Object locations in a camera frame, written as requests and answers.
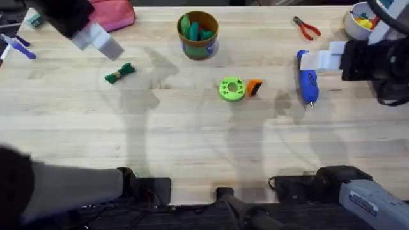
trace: blue pen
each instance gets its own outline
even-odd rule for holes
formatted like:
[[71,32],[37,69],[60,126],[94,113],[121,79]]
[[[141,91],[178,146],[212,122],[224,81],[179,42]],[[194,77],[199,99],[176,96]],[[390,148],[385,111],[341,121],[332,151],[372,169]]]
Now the blue pen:
[[320,93],[317,83],[317,74],[315,70],[300,70],[301,56],[302,54],[308,53],[306,50],[300,50],[297,52],[298,60],[298,71],[302,99],[306,104],[314,107],[314,104],[318,100],[318,95]]
[[16,38],[10,38],[4,34],[0,35],[1,39],[4,40],[8,45],[11,45],[14,49],[17,49],[21,53],[25,54],[29,59],[36,59],[36,55],[28,51]]
[[23,44],[23,46],[25,46],[25,47],[29,47],[29,46],[30,46],[30,43],[27,42],[27,41],[25,41],[25,40],[24,40],[22,37],[20,37],[19,35],[16,35],[15,38],[17,38],[18,41],[21,42],[21,44]]

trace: white bowl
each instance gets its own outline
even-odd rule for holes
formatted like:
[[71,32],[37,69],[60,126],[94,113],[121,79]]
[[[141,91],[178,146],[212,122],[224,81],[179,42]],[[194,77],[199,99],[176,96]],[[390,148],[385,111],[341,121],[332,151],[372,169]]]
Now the white bowl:
[[[375,18],[375,14],[372,12],[367,2],[361,2],[361,3],[354,4],[351,7],[351,11],[357,15],[361,15],[361,13],[365,13],[366,16],[368,16],[368,18],[370,19]],[[358,16],[353,15],[350,12],[346,12],[345,20],[344,20],[344,28],[345,28],[346,34],[348,34],[349,36],[351,36],[352,38],[356,40],[367,40],[369,38],[369,35],[371,35],[372,30],[366,29],[362,27],[361,25],[359,25],[358,22],[355,21],[356,17]]]

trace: label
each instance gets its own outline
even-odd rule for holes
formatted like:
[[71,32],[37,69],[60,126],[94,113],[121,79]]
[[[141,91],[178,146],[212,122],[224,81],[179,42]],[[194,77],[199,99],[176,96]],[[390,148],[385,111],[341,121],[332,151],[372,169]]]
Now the label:
[[361,208],[365,209],[370,214],[376,216],[379,211],[379,207],[373,204],[371,201],[368,201],[358,193],[351,191],[350,192],[350,200],[360,206]]

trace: yellow object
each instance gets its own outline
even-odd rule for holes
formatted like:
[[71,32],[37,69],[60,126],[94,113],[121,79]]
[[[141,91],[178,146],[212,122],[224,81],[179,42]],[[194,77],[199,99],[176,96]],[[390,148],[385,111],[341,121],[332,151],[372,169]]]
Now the yellow object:
[[358,21],[358,24],[360,26],[362,26],[363,28],[366,28],[366,29],[371,29],[372,28],[372,22],[370,22],[367,19]]

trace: orange block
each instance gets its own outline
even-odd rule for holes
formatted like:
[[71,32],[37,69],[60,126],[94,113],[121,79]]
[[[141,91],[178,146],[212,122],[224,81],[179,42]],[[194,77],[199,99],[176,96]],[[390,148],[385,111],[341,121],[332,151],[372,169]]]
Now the orange block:
[[250,79],[249,83],[247,84],[247,93],[249,96],[256,95],[262,83],[263,82],[259,79]]

